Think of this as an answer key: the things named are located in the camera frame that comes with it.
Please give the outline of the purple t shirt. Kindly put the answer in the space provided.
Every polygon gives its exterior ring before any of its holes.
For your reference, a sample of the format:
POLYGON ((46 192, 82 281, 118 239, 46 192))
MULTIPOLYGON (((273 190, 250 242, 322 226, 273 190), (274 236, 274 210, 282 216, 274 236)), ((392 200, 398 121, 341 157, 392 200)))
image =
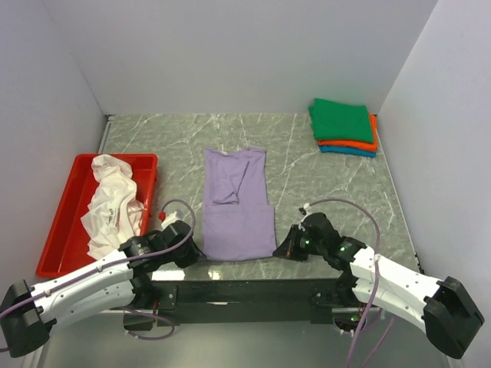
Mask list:
POLYGON ((269 258, 276 249, 275 208, 269 204, 266 151, 206 148, 203 251, 213 261, 269 258))

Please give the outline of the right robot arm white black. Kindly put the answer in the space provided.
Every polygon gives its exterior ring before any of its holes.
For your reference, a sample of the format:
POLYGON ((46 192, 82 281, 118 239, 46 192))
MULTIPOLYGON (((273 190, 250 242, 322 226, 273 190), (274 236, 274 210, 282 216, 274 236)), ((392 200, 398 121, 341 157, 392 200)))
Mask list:
POLYGON ((421 329, 441 352, 460 359, 485 320, 464 285, 412 271, 355 238, 341 236, 325 214, 306 215, 274 251, 277 258, 306 261, 319 255, 341 272, 333 290, 319 292, 334 307, 373 304, 421 329))

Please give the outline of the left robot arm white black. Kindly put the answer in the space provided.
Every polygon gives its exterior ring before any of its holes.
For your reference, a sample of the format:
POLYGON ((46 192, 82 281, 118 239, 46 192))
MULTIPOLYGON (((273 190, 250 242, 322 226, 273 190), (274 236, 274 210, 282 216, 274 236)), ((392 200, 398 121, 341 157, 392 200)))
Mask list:
POLYGON ((62 327, 112 308, 153 306, 160 293, 149 274, 161 265, 196 263, 200 252, 192 225, 182 220, 135 236, 109 255, 62 277, 34 286, 12 284, 1 302, 1 331, 13 358, 48 342, 62 327))

